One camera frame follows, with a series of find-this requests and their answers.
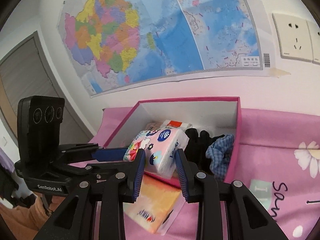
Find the pink cartoon tissue pack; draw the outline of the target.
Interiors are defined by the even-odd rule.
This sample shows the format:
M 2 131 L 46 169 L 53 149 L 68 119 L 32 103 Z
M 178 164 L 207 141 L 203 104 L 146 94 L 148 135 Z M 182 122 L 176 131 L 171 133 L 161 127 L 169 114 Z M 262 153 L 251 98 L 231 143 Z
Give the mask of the pink cartoon tissue pack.
M 180 128 L 141 131 L 133 139 L 124 155 L 124 161 L 134 161 L 139 150 L 145 151 L 145 170 L 170 179 L 176 169 L 175 152 L 185 149 L 188 136 Z

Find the white red wipes packet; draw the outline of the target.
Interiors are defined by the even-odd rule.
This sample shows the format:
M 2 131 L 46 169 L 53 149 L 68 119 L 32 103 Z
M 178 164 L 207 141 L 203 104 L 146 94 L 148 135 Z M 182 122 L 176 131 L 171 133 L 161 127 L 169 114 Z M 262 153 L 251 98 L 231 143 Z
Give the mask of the white red wipes packet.
M 165 120 L 160 126 L 161 129 L 179 128 L 183 131 L 192 127 L 192 124 L 174 120 Z

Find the brown soft item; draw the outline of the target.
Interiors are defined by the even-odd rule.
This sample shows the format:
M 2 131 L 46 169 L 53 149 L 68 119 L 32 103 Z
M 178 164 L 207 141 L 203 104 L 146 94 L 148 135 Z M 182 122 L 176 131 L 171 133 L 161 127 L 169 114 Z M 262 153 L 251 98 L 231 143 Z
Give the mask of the brown soft item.
M 151 122 L 146 125 L 145 130 L 150 131 L 150 130 L 160 129 L 161 125 L 162 125 L 161 122 Z

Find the purple cloth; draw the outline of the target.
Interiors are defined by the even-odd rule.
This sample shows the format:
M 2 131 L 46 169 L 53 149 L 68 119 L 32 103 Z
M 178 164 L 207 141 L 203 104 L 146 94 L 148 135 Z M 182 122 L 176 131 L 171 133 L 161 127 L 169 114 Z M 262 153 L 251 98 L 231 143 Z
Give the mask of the purple cloth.
M 15 170 L 14 163 L 12 160 L 4 153 L 0 148 L 0 163 L 3 168 L 5 168 L 10 173 L 13 173 Z

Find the pastel tissue pack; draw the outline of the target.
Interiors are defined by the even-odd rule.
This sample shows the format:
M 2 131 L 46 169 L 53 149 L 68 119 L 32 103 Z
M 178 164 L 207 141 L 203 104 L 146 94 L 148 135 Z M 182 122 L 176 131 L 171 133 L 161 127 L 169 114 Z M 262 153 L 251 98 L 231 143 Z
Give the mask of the pastel tissue pack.
M 144 175 L 137 200 L 125 203 L 124 213 L 149 233 L 163 236 L 184 203 L 180 189 Z

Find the pink floral tablecloth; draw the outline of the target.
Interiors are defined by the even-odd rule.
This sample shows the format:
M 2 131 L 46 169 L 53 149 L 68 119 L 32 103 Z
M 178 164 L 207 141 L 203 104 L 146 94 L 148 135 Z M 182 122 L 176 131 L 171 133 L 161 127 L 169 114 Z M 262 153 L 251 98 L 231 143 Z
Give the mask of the pink floral tablecloth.
M 105 109 L 92 141 L 103 146 L 130 109 Z M 318 116 L 241 108 L 234 171 L 289 239 L 319 239 Z

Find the blue checked scrunchie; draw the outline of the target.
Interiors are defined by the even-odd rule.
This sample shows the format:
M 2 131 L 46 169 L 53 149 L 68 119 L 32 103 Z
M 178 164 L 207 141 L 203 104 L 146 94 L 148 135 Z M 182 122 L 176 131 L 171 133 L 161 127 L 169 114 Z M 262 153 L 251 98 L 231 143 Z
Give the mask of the blue checked scrunchie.
M 218 138 L 206 150 L 206 158 L 210 159 L 210 171 L 216 180 L 224 181 L 231 161 L 234 146 L 234 135 L 227 134 Z

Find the black glove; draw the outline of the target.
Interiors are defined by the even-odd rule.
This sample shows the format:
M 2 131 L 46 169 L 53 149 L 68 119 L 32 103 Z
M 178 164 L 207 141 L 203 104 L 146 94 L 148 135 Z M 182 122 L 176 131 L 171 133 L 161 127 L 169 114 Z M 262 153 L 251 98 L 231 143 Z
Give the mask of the black glove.
M 195 128 L 186 129 L 185 134 L 189 138 L 184 150 L 187 161 L 195 163 L 200 171 L 212 175 L 210 170 L 211 159 L 206 157 L 206 151 L 217 139 L 223 138 L 225 135 L 222 134 L 211 138 L 207 131 L 202 130 L 199 134 Z

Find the grey brown door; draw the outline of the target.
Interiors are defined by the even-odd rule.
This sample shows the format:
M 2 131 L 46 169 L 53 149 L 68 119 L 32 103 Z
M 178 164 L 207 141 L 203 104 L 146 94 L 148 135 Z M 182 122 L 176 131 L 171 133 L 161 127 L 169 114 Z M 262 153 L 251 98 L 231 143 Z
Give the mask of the grey brown door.
M 57 83 L 36 31 L 1 59 L 1 120 L 15 143 L 18 102 L 32 95 L 65 99 L 60 126 L 61 144 L 87 143 L 93 138 Z

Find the pink storage box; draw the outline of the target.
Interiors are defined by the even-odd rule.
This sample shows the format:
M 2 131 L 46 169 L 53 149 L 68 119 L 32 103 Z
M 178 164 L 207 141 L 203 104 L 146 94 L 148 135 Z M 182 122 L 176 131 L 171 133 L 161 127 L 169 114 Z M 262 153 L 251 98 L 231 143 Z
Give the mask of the pink storage box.
M 234 180 L 241 129 L 239 97 L 207 96 L 139 101 L 120 120 L 113 132 L 105 136 L 102 145 L 106 148 L 126 146 L 148 123 L 165 120 L 189 123 L 215 136 L 234 134 L 233 153 L 225 182 Z

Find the colourful wall map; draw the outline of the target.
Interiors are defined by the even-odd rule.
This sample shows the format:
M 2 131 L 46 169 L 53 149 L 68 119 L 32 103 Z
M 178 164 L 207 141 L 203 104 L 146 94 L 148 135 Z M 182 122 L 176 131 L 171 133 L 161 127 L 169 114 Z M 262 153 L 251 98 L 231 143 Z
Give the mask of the colourful wall map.
M 187 79 L 283 75 L 261 0 L 64 0 L 57 30 L 90 96 Z

